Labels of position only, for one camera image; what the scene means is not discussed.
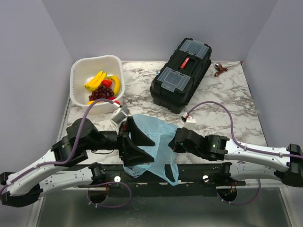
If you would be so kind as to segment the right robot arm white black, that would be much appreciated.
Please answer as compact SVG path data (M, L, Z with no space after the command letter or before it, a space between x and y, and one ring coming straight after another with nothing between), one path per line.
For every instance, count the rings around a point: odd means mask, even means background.
M187 128L176 130L169 147L176 153L191 153L209 161L241 161L218 173L218 181L229 185L234 180L273 179L291 187L303 185L303 152L299 145L263 147L225 136L201 136Z

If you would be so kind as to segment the dark red fake grapes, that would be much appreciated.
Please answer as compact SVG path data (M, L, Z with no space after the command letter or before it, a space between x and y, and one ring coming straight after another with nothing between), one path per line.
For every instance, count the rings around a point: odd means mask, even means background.
M114 96L115 94L111 87L101 85L97 89L92 91L91 95L89 95L89 101L95 101L100 98L111 99Z

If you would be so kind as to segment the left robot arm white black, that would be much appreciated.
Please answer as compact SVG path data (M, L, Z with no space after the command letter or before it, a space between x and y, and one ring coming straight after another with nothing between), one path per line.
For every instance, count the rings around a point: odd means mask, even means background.
M57 174L88 159L88 150L118 150L124 166L154 162L152 155L142 147L156 144L137 127L133 117L128 117L117 131L99 131L89 119L76 120L66 131L67 136L30 166L0 175L3 205L25 207L48 192L73 186L107 186L109 175L97 162L72 174Z

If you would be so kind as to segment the light blue plastic bag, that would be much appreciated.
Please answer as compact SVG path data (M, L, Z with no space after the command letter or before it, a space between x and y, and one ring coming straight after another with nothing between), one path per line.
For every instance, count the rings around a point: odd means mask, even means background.
M155 142L155 146L152 147L139 147L152 155L154 162L129 167L124 166L124 171L134 178L138 178L144 172L149 171L172 186L178 185L179 171L175 163L177 154L169 147L178 126L143 114L135 114L133 118L139 129Z

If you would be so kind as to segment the yellow fake banana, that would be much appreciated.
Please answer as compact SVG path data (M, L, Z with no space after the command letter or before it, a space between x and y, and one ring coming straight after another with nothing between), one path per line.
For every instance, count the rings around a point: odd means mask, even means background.
M114 92L114 95L118 95L120 92L120 88L121 88L121 81L120 81L119 77L116 75L113 75L113 76L108 76L107 79L110 79L114 82L113 92Z

